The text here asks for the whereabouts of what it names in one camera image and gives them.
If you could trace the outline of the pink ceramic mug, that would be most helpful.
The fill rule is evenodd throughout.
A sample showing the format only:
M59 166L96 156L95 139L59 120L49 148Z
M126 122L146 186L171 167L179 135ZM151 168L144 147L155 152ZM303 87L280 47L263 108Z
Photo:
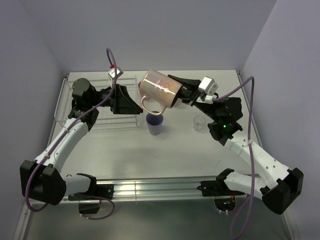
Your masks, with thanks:
M140 104L143 110L152 115L162 115L166 109L171 109L178 100L178 90L182 85L156 70L149 70L142 78L140 89L144 93ZM146 97L153 99L161 106L160 112L153 112L144 105Z

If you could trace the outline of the purple plastic cup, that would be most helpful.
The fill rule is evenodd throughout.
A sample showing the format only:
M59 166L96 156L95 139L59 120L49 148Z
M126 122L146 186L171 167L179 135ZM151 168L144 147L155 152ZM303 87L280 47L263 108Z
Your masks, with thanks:
M160 115L154 115L148 113L146 115L146 123L149 130L149 133L153 136L157 136L162 132L163 129L163 121L164 117L162 114Z

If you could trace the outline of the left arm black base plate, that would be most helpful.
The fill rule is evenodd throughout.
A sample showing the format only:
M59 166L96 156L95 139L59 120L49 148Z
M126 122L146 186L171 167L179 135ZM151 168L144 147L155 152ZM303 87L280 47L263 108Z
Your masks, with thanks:
M93 193L77 193L74 195L69 195L69 201L84 201L84 200L97 200L99 198L106 198L109 200L113 199L114 194L114 184L98 184Z

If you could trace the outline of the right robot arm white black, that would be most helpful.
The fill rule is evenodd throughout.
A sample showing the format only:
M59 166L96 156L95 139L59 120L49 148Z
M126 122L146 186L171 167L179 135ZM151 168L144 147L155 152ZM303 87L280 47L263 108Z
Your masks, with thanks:
M284 213L301 194L304 174L299 168L289 168L276 160L252 140L250 132L242 132L238 123L243 117L242 100L233 94L245 83L219 96L217 83L210 77L193 80L170 75L169 78L182 85L177 97L184 104L196 107L212 119L207 125L212 138L251 167L251 175L225 169L216 177L213 194L227 195L231 191L248 194L250 198L261 199L273 213Z

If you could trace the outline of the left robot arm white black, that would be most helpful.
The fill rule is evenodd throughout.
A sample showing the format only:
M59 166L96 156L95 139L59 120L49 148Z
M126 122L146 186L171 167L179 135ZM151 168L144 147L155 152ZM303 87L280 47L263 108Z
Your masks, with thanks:
M78 142L93 128L99 107L109 107L115 115L143 113L126 86L117 83L96 90L88 79L77 79L72 84L71 111L62 130L40 155L20 166L21 190L27 204L36 200L56 206L65 196L78 193L86 200L96 197L96 177L85 173L63 177L61 170Z

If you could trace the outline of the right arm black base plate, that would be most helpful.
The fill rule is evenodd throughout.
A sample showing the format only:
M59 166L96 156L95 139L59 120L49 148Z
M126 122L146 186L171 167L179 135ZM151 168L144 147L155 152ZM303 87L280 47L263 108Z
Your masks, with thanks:
M201 191L203 197L231 197L245 195L244 192L230 190L227 185L220 180L203 180L196 189Z

